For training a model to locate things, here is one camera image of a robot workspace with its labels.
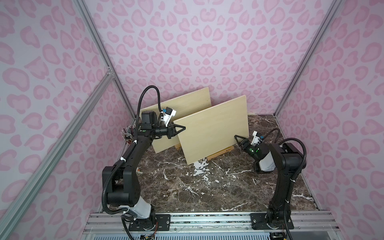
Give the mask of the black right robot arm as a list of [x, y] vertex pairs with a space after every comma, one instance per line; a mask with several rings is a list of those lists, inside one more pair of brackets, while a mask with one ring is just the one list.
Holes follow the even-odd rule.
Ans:
[[258, 174], [277, 170], [277, 183], [272, 199], [264, 216], [251, 214], [253, 230], [293, 229], [291, 220], [291, 198], [295, 182], [306, 167], [307, 149], [296, 138], [287, 138], [279, 143], [266, 144], [263, 138], [234, 136], [237, 144], [254, 161], [254, 171]]

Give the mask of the light wooden board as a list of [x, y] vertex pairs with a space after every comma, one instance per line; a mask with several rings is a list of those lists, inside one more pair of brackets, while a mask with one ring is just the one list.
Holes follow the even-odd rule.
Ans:
[[186, 127], [178, 137], [190, 165], [235, 145], [235, 135], [249, 137], [247, 98], [232, 99], [174, 123]]
[[[210, 108], [211, 106], [212, 103], [208, 88], [203, 88], [161, 103], [163, 109], [169, 107], [176, 111], [176, 115], [171, 118], [171, 122]], [[159, 153], [179, 143], [180, 140], [178, 136], [172, 137], [171, 139], [164, 136], [159, 140], [154, 140], [151, 144], [148, 141], [138, 143], [135, 149], [145, 153], [150, 147], [153, 147], [155, 152]]]

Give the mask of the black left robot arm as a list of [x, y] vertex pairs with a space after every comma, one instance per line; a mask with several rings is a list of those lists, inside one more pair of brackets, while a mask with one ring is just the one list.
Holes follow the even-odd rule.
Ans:
[[122, 214], [124, 220], [131, 218], [145, 229], [156, 224], [152, 205], [141, 197], [137, 167], [154, 140], [163, 136], [171, 139], [186, 129], [170, 122], [176, 112], [166, 108], [157, 116], [154, 111], [143, 111], [142, 118], [136, 120], [129, 147], [113, 166], [102, 172], [102, 207], [107, 214]]

